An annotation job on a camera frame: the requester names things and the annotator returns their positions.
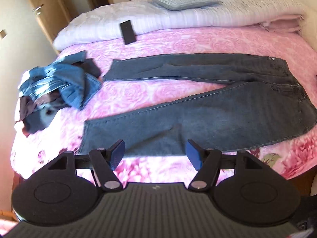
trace blue denim jacket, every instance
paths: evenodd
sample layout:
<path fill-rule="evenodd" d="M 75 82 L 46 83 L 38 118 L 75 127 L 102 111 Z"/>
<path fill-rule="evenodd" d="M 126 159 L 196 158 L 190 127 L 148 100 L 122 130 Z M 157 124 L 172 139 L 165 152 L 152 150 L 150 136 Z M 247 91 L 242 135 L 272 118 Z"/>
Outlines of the blue denim jacket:
<path fill-rule="evenodd" d="M 86 52 L 57 59 L 46 67 L 35 67 L 29 71 L 30 77 L 20 86 L 23 96 L 33 101 L 58 89 L 65 103 L 82 110 L 92 96 L 101 88 L 101 82 L 82 68 L 73 66 L 86 61 Z"/>

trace pink floral bedspread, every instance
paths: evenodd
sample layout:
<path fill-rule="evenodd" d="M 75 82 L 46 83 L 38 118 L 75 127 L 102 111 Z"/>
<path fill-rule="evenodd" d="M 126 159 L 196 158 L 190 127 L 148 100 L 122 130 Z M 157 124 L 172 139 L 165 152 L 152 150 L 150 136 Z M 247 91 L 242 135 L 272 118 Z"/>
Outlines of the pink floral bedspread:
<path fill-rule="evenodd" d="M 137 40 L 127 46 L 122 39 L 74 45 L 62 51 L 61 56 L 86 50 L 103 74 L 109 70 L 114 58 L 169 53 L 246 53 L 280 57 L 287 61 L 291 72 L 317 106 L 317 53 L 295 33 L 270 33 L 259 27 L 205 27 L 155 31 L 140 35 Z M 183 80 L 105 82 L 84 110 L 65 108 L 42 132 L 28 138 L 18 133 L 12 148 L 12 167 L 28 178 L 59 153 L 76 152 L 87 119 L 124 113 L 219 87 Z M 250 152 L 286 179 L 295 177 L 317 165 L 317 126 L 299 138 Z M 174 156 L 126 158 L 115 173 L 124 184 L 135 181 L 184 182 L 188 185 L 196 171 L 187 157 Z M 219 181 L 232 174 L 230 170 L 221 171 Z M 92 180 L 90 171 L 80 170 L 78 175 Z"/>
<path fill-rule="evenodd" d="M 5 235 L 17 225 L 17 222 L 0 219 L 0 235 Z"/>

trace white duvet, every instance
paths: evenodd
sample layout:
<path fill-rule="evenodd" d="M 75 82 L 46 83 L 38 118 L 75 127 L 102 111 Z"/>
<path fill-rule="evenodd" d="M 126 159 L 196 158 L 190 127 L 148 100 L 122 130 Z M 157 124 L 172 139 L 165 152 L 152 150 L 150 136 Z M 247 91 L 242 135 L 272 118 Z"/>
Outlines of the white duvet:
<path fill-rule="evenodd" d="M 242 27 L 286 14 L 303 14 L 294 0 L 219 0 L 214 7 L 167 10 L 151 0 L 134 0 L 102 6 L 81 14 L 64 28 L 53 45 L 63 50 L 74 44 L 121 38 L 120 23 L 130 20 L 134 32 L 192 27 Z"/>

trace gray jeans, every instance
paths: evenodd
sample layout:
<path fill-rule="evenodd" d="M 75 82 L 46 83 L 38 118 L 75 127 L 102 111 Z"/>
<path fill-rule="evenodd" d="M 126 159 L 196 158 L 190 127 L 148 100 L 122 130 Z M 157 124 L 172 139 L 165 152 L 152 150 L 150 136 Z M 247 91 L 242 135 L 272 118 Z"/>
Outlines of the gray jeans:
<path fill-rule="evenodd" d="M 203 148 L 251 149 L 309 131 L 317 110 L 279 58 L 244 54 L 172 54 L 115 60 L 111 80 L 186 79 L 225 88 L 85 122 L 79 153 L 118 139 L 126 156 L 185 155 L 193 139 Z"/>

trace black smartphone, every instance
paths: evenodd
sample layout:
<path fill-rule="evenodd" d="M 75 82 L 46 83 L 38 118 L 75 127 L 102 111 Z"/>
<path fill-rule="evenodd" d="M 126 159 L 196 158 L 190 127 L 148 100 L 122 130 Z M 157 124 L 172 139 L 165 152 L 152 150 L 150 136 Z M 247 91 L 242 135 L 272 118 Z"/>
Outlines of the black smartphone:
<path fill-rule="evenodd" d="M 121 28 L 121 33 L 122 33 L 125 45 L 131 44 L 137 41 L 130 20 L 120 23 L 120 28 Z"/>

